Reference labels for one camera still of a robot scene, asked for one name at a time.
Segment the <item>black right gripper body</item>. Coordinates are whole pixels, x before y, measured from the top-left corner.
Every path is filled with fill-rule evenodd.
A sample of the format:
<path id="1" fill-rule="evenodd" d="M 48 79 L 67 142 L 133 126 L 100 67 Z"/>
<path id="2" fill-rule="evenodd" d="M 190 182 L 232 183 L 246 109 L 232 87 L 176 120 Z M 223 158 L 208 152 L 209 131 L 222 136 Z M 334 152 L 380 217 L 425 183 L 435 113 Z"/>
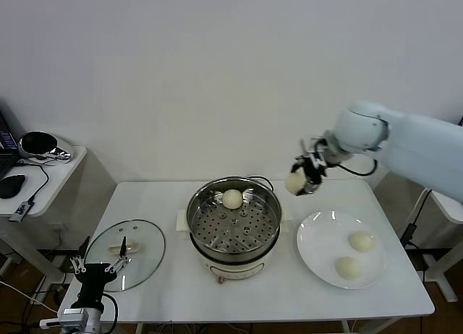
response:
<path id="1" fill-rule="evenodd" d="M 323 183 L 323 177 L 326 177 L 326 169 L 328 168 L 323 154 L 318 151 L 310 151 L 305 152 L 302 156 L 306 159 L 304 173 L 306 181 L 314 184 Z"/>

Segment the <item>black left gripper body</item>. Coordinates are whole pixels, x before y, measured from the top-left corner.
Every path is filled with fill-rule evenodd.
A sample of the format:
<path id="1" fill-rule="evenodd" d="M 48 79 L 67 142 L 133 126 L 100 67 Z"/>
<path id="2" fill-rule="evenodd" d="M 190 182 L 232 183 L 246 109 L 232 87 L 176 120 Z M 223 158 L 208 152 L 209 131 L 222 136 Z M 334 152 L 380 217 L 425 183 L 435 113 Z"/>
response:
<path id="1" fill-rule="evenodd" d="M 109 263 L 88 263 L 85 264 L 85 272 L 75 274 L 76 279 L 81 283 L 81 289 L 77 301 L 71 305 L 72 309 L 91 308 L 103 309 L 101 302 L 103 292 L 107 283 L 116 279 L 116 273 L 106 269 Z"/>

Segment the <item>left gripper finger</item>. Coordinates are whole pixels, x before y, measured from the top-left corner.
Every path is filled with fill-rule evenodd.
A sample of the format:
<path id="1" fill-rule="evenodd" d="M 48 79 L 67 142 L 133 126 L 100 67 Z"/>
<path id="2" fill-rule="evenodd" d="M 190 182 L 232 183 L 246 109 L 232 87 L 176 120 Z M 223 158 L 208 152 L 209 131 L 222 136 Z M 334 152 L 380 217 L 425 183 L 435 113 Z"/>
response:
<path id="1" fill-rule="evenodd" d="M 88 249 L 89 242 L 90 237 L 88 236 L 80 245 L 79 249 L 77 250 L 77 254 L 74 257 L 70 258 L 70 262 L 72 263 L 72 267 L 74 268 L 74 273 L 84 273 L 86 271 L 85 255 Z"/>
<path id="2" fill-rule="evenodd" d="M 114 258 L 105 268 L 106 273 L 119 273 L 129 263 L 127 257 L 127 237 L 124 236 L 120 245 L 110 246 L 108 253 Z"/>

